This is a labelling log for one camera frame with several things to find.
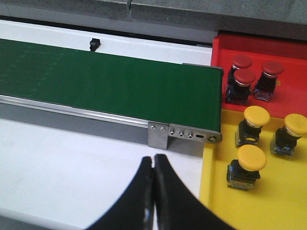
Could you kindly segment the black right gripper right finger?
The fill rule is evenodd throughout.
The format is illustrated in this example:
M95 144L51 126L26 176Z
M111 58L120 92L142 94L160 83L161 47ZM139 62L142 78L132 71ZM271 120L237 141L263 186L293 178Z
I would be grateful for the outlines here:
M160 230L232 230L180 180L164 154L154 157L154 188Z

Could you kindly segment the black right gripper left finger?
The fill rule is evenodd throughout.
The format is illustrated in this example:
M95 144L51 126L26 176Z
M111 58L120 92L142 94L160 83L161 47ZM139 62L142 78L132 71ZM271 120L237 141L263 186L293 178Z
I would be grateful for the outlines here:
M153 169L151 157L143 157L132 181L113 206L89 230L153 229Z

